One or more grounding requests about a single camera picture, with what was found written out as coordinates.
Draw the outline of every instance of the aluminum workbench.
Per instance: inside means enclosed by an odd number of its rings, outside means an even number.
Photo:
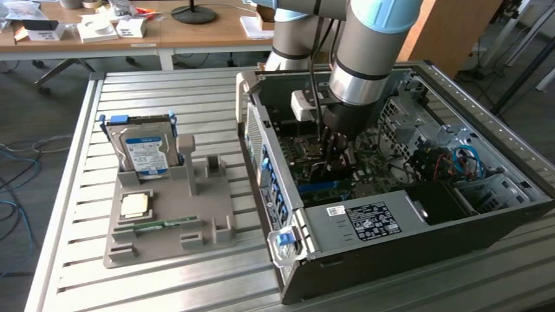
[[[521,311],[555,296],[550,213],[489,250],[282,305],[236,137],[235,76],[244,70],[254,68],[91,77],[26,311]],[[195,135],[195,158],[220,153],[227,162],[239,243],[108,270],[118,159],[98,117],[170,109],[179,133]]]

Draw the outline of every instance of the wooden cabinet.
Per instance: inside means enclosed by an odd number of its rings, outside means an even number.
[[[502,0],[424,0],[398,60],[431,60],[455,76]]]

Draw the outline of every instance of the black lamp base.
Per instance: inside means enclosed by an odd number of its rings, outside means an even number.
[[[180,6],[174,9],[172,17],[186,24],[206,24],[214,21],[218,15],[214,10],[203,6],[195,6],[195,11],[191,11],[191,6]]]

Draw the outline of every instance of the sticker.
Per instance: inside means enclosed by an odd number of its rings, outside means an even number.
[[[131,44],[131,47],[155,47],[156,44]]]
[[[402,232],[383,201],[347,209],[347,215],[362,241]]]
[[[167,159],[160,151],[163,139],[159,136],[148,138],[128,138],[126,140],[135,171],[143,175],[162,174],[167,171]]]
[[[330,216],[338,216],[346,214],[346,206],[335,206],[326,208]]]

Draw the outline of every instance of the barcode sticker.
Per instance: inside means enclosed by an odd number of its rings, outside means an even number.
[[[335,206],[326,208],[330,216],[338,216],[346,214],[346,206]]]

